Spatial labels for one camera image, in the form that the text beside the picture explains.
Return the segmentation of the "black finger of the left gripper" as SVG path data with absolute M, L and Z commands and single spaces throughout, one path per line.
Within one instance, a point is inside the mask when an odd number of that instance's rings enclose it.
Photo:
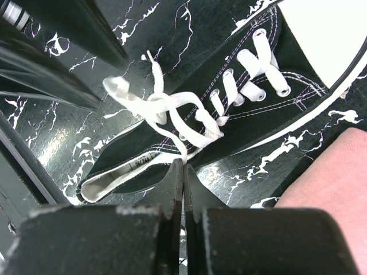
M 1 76 L 36 91 L 38 98 L 50 97 L 82 109 L 99 107 L 98 96 L 27 39 L 1 38 Z
M 127 53 L 95 1 L 17 1 L 46 27 L 66 36 L 104 62 L 122 69 Z

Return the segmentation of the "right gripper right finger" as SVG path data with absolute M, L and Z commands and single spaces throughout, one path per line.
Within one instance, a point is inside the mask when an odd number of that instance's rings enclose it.
M 189 274 L 357 274 L 336 222 L 318 209 L 230 208 L 183 168 Z

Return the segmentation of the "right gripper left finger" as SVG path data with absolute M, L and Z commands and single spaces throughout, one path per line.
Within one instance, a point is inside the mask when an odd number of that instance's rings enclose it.
M 21 225 L 6 274 L 178 274 L 183 164 L 126 206 L 49 206 Z

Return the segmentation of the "black sneaker with white laces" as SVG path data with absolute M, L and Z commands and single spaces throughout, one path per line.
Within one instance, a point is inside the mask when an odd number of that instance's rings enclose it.
M 154 187 L 179 159 L 193 167 L 266 144 L 331 105 L 366 67 L 365 1 L 245 1 L 246 19 L 172 93 L 152 60 L 152 94 L 124 76 L 107 94 L 141 122 L 102 150 L 77 188 L 83 203 Z

